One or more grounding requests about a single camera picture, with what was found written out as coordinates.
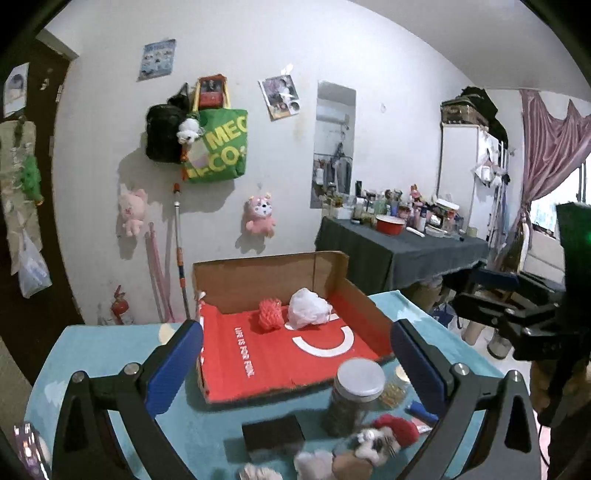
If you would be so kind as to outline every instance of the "white plastic bag hanging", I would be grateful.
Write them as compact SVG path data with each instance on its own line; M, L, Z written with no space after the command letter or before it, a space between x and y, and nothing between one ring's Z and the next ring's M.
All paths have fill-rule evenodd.
M37 247L27 235L27 231L22 229L22 241L18 249L18 283L21 287L22 296L26 299L51 286L49 270L43 257L37 250Z

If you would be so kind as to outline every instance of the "red bowl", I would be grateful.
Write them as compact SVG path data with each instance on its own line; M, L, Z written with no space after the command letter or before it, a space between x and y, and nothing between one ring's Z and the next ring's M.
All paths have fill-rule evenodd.
M378 221L377 229L378 232L385 233L387 235L398 235L404 229L404 220L398 217L390 217L388 215L376 215Z

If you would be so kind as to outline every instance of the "black sponge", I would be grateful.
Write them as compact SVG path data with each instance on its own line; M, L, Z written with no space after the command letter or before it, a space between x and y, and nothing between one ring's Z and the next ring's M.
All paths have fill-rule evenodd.
M304 435L295 415L242 425L246 450L255 463L266 462L280 453L295 455L304 446Z

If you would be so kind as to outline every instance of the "table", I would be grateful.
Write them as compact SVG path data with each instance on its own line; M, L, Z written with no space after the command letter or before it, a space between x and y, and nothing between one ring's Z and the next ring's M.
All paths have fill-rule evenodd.
M316 251L322 250L347 254L347 278L371 295L470 268L486 261L489 249L479 238L421 238L406 230L391 236L350 220L324 217L316 236Z
M462 361L475 373L501 377L501 373L485 358L465 344L418 307L410 303L400 292L393 291L373 295L373 302L393 321L409 319L421 336L437 345L451 363ZM45 438L50 450L57 418L67 383L72 373L85 370L91 377L112 375L123 365L142 362L159 345L161 325L130 326L70 326L64 330L43 366L27 405L25 419L33 423ZM384 365L387 375L398 365L396 360ZM199 480L235 480L236 471L248 462L242 439L241 424L294 413L306 438L305 450L332 450L339 440L329 439L320 427L320 419L328 405L330 387L321 385L299 393L276 395L249 401L235 406L208 406L197 387L196 373L189 373L169 410L157 417L164 434L179 456ZM407 406L417 399L412 388L404 402ZM409 418L402 407L391 413ZM375 411L370 419L384 411ZM472 417L472 422L449 466L447 476L453 478L468 457L483 412ZM125 433L119 414L111 412L111 420L128 459L138 478L148 480L148 475ZM390 459L387 465L374 471L372 480L392 480L410 461L425 438ZM285 480L296 480L292 459L279 459L266 463L283 475Z

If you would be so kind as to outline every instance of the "refrigerator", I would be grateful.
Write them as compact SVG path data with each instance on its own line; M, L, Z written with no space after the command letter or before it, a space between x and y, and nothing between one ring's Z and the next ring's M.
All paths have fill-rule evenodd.
M495 236L500 233L496 224L504 185L487 186L473 172L487 155L493 163L506 168L506 152L502 143L481 126L441 125L437 196L460 206L459 215L464 218L464 230L474 227L478 238L493 245Z

